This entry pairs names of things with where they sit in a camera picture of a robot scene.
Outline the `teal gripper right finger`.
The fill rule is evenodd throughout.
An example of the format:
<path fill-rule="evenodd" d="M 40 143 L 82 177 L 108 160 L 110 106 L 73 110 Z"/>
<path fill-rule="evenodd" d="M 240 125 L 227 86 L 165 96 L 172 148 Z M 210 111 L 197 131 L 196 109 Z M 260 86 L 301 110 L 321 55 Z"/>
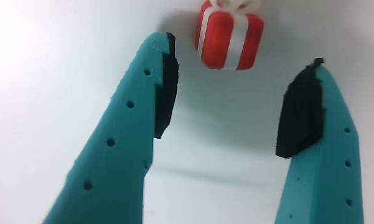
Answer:
<path fill-rule="evenodd" d="M 288 85 L 276 138 L 290 159 L 276 223 L 363 223 L 358 133 L 323 58 Z"/>

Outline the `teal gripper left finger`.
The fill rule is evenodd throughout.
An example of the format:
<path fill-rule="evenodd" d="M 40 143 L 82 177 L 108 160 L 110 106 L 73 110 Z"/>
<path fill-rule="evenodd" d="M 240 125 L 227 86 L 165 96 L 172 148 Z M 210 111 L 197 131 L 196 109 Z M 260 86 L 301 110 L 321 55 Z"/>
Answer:
<path fill-rule="evenodd" d="M 170 123 L 178 80 L 175 36 L 151 34 L 75 160 L 46 223 L 142 222 L 153 142 Z"/>

